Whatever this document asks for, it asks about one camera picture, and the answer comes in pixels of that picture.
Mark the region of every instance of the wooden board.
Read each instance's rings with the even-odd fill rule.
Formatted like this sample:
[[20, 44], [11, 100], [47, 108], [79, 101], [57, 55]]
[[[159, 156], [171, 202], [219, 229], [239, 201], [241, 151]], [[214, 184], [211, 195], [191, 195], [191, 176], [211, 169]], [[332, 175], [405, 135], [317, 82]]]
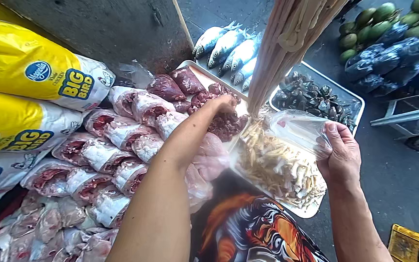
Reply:
[[114, 72], [133, 59], [154, 74], [191, 59], [193, 44], [176, 0], [0, 0]]

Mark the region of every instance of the fish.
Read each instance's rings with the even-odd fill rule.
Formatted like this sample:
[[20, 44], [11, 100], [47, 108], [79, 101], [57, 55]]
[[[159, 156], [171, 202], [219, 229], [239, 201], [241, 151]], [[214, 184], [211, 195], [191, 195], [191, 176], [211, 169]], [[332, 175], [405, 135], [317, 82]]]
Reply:
[[239, 69], [234, 75], [234, 85], [238, 85], [243, 82], [244, 79], [247, 79], [250, 75], [253, 74], [255, 70], [255, 65], [257, 64], [257, 58], [254, 57], [248, 61], [241, 69]]
[[229, 64], [230, 70], [232, 72], [236, 72], [237, 70], [241, 69], [244, 64], [248, 63], [251, 58], [257, 55], [264, 33], [264, 31], [260, 32], [256, 35], [255, 38], [243, 41], [232, 51], [232, 59]]
[[200, 59], [207, 53], [211, 52], [221, 36], [230, 30], [235, 30], [242, 26], [242, 24], [239, 23], [234, 26], [235, 22], [236, 21], [232, 21], [226, 27], [211, 27], [210, 29], [206, 30], [196, 41], [195, 47], [192, 51], [192, 54], [195, 56], [195, 58]]
[[253, 75], [250, 75], [245, 81], [243, 81], [242, 92], [245, 92], [248, 90], [248, 88], [250, 88], [250, 82], [251, 82], [252, 76]]
[[230, 52], [234, 50], [236, 46], [238, 46], [244, 40], [254, 37], [247, 34], [246, 32], [246, 29], [241, 30], [240, 28], [237, 28], [236, 30], [230, 30], [221, 36], [221, 38], [219, 38], [216, 42], [216, 45], [211, 52], [211, 56], [208, 59], [208, 68], [212, 69], [218, 66], [220, 63], [224, 63]]

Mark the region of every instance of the concrete floor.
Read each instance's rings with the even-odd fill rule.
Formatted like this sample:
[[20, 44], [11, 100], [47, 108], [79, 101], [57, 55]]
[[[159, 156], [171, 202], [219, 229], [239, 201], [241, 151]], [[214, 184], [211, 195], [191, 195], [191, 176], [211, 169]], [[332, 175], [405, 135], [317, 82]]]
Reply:
[[[363, 0], [345, 18], [353, 20], [362, 10], [384, 2]], [[263, 30], [273, 6], [273, 0], [180, 0], [178, 3], [194, 42], [209, 27], [224, 26], [232, 20], [256, 31]], [[403, 14], [406, 14], [411, 0], [398, 3], [398, 8], [403, 8]], [[339, 21], [333, 21], [308, 50], [304, 60], [340, 85], [350, 88], [344, 78], [343, 67], [338, 63], [341, 53], [338, 48], [339, 26]], [[366, 102], [356, 134], [363, 160], [361, 184], [379, 235], [387, 244], [393, 223], [419, 232], [419, 152], [394, 140], [398, 134], [393, 129], [370, 126], [371, 120], [384, 116], [387, 107], [384, 99], [375, 99], [356, 90], [354, 92]], [[328, 195], [313, 218], [294, 217], [329, 259], [337, 261]]]

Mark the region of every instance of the hand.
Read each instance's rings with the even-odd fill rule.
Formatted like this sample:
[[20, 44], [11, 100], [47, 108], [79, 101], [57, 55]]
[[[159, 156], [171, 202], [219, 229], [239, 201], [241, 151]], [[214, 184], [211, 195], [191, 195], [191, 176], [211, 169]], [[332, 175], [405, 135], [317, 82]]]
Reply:
[[357, 141], [350, 130], [338, 122], [326, 122], [326, 135], [332, 145], [328, 159], [317, 161], [326, 183], [344, 186], [359, 184], [361, 156]]

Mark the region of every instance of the plastic wrap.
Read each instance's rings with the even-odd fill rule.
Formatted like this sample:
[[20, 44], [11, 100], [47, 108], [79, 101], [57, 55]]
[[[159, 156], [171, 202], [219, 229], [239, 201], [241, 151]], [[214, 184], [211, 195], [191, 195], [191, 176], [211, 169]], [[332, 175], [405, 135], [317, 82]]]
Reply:
[[376, 43], [383, 43], [385, 46], [393, 45], [395, 42], [404, 39], [405, 31], [408, 25], [395, 23], [391, 29], [384, 32], [384, 34], [376, 41]]
[[147, 91], [169, 102], [187, 99], [176, 82], [167, 74], [155, 75]]
[[94, 109], [83, 120], [83, 126], [90, 134], [100, 138], [103, 136], [106, 124], [118, 116], [111, 109]]
[[369, 93], [375, 90], [376, 88], [378, 88], [378, 86], [382, 85], [383, 83], [384, 83], [384, 79], [381, 76], [375, 75], [375, 74], [369, 74], [365, 76], [364, 78], [358, 80], [356, 84], [365, 93]]
[[141, 135], [154, 134], [156, 130], [135, 122], [134, 120], [119, 116], [111, 121], [104, 130], [104, 135], [120, 149], [132, 150], [132, 143]]
[[118, 76], [130, 80], [134, 87], [139, 89], [146, 89], [154, 79], [153, 74], [135, 59], [129, 64], [119, 63]]
[[88, 165], [89, 162], [81, 153], [82, 147], [86, 141], [95, 138], [90, 133], [74, 133], [62, 144], [55, 146], [51, 153], [55, 158], [77, 166]]
[[171, 135], [172, 131], [185, 119], [187, 116], [179, 112], [166, 112], [165, 115], [156, 117], [156, 130], [161, 136], [162, 140], [166, 141]]
[[332, 153], [324, 130], [324, 124], [330, 120], [300, 110], [284, 110], [268, 120], [277, 138], [312, 153], [317, 160], [326, 159]]
[[196, 78], [195, 74], [192, 72], [189, 66], [176, 69], [169, 73], [169, 75], [174, 81], [176, 81], [177, 85], [186, 96], [205, 91], [205, 87]]

